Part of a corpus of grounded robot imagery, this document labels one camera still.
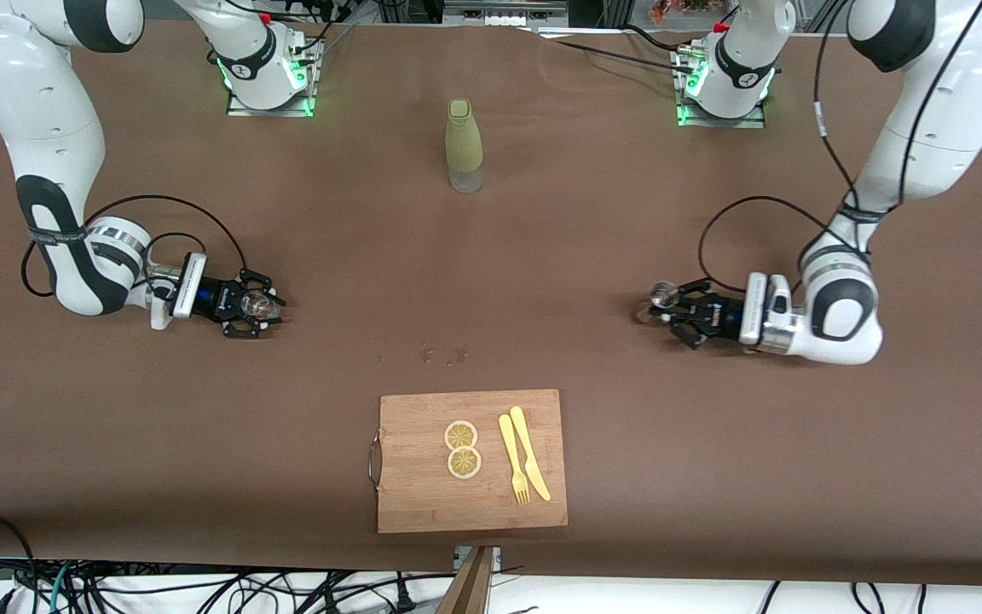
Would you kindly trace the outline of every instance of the mounting plate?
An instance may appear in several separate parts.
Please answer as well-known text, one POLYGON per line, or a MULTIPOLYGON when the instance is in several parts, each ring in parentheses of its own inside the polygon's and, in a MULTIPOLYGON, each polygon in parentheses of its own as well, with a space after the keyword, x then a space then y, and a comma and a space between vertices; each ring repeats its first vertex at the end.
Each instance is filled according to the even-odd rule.
POLYGON ((241 104, 229 94, 226 102, 226 115, 229 117, 313 117, 316 110, 316 91, 321 81, 321 60, 324 54, 324 39, 317 40, 295 60, 307 61, 307 66, 292 67, 295 77, 303 77, 309 83, 304 90, 293 95, 285 105, 273 109, 254 109, 241 104))
MULTIPOLYGON (((702 40, 693 40, 691 48, 695 49, 697 43, 702 40)), ((699 67, 699 59, 696 55, 686 54, 682 51, 670 51, 669 60, 674 66, 687 66, 692 69, 699 67)), ((740 119, 725 119, 714 117, 705 112, 695 98, 687 95, 685 90, 689 86, 689 81, 695 77, 694 74, 684 74, 681 72, 673 73, 673 90, 677 93, 677 124, 678 125, 702 125, 706 128, 764 128, 764 102, 756 102, 751 112, 740 119)))

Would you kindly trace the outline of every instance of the table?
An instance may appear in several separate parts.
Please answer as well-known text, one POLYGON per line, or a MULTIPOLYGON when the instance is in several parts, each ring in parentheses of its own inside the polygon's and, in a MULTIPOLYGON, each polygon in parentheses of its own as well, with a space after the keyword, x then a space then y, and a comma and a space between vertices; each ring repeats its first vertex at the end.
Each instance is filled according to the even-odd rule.
MULTIPOLYGON (((576 40, 661 59, 637 38, 576 40)), ((761 131, 679 128, 667 73, 507 28, 359 27, 304 120, 223 116, 191 23, 147 23, 131 54, 78 52, 108 142, 89 211, 199 202, 292 304, 272 338, 231 342, 27 295, 0 141, 0 516, 60 559, 443 569, 453 545, 495 543, 531 574, 982 583, 982 155, 877 233, 870 365, 692 353, 632 323, 652 282, 699 275, 699 230, 726 203, 837 205, 815 49, 784 50, 761 131), (483 131, 478 194, 448 186, 459 96, 483 131), (379 396, 525 388, 562 392, 569 527, 374 532, 379 396)), ((826 62, 830 133, 858 168, 898 75, 842 42, 826 62)), ((198 214, 120 214, 199 234, 211 271, 234 274, 198 214)), ((749 207, 709 262, 732 281, 793 275, 814 232, 749 207)))

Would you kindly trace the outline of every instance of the fork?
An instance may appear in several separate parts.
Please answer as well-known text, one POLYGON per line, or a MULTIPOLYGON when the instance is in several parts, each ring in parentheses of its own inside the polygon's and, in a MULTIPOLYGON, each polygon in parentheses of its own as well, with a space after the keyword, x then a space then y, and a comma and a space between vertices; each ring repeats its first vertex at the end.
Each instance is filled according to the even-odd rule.
POLYGON ((510 466, 514 467, 514 475, 510 478, 514 486, 514 497, 518 505, 529 504, 529 480, 522 473, 521 463, 517 462, 517 440, 514 439, 514 423, 509 414, 499 416, 499 431, 502 431, 503 443, 506 443, 506 453, 510 455, 510 466))

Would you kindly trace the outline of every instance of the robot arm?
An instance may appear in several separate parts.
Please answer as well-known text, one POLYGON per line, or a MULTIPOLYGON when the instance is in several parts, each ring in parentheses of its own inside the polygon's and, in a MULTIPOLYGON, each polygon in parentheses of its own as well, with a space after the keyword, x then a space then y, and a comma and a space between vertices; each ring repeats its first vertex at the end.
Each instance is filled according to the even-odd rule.
POLYGON ((0 0, 0 133, 17 200, 55 296, 85 316, 124 307, 149 235, 116 218, 102 218, 89 232, 84 227, 105 137, 66 46, 127 50, 142 31, 137 0, 0 0))
POLYGON ((151 308, 155 329, 199 314, 221 323, 227 337, 256 338, 280 321, 284 304, 268 277, 248 269, 232 281, 204 277, 202 253, 179 269, 153 264, 142 226, 84 220, 105 137, 67 47, 126 51, 142 31, 139 0, 0 0, 0 133, 17 201, 68 310, 100 316, 136 304, 151 308))
MULTIPOLYGON (((284 24, 267 25, 225 0, 174 0, 202 28, 227 86, 253 109, 284 105, 307 87, 305 35, 284 24)), ((251 4, 251 0, 241 0, 251 4)))
POLYGON ((904 70, 904 90, 854 190, 831 218, 829 230, 803 252, 804 306, 792 303, 786 277, 752 273, 743 303, 710 292, 705 282, 685 288, 656 285, 652 314, 693 347, 721 337, 813 361, 870 361, 883 333, 869 238, 899 202, 931 198, 954 186, 982 148, 981 7, 982 0, 853 1, 849 32, 854 47, 878 69, 904 70), (909 145, 924 98, 927 105, 909 145), (719 326, 699 327, 702 320, 719 326))
POLYGON ((794 32, 795 19, 790 0, 742 0, 730 30, 702 40, 706 63, 686 94, 710 115, 748 115, 775 77, 775 59, 794 32))

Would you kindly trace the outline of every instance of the yellow plastic knife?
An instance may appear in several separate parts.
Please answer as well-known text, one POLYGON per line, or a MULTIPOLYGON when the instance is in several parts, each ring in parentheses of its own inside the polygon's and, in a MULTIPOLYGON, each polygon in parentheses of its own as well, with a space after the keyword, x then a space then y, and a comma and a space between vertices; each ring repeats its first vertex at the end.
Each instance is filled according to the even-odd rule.
POLYGON ((552 495, 548 492, 548 486, 545 486, 545 477, 540 475, 540 466, 537 466, 537 455, 533 454, 533 443, 529 441, 529 427, 525 424, 525 413, 522 412, 522 408, 517 405, 510 408, 510 419, 514 420, 517 436, 522 440, 522 447, 525 448, 525 473, 529 475, 529 482, 533 482, 533 487, 537 489, 540 498, 550 501, 552 495))

